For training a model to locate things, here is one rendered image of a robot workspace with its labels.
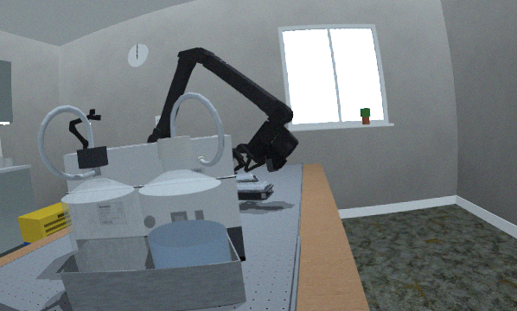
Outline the white plastic bottle with black cap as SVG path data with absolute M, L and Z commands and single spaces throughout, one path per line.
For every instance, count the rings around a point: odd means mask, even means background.
M 61 205 L 79 272 L 143 270 L 148 251 L 135 188 L 107 179 L 106 146 L 77 156 L 84 182 Z

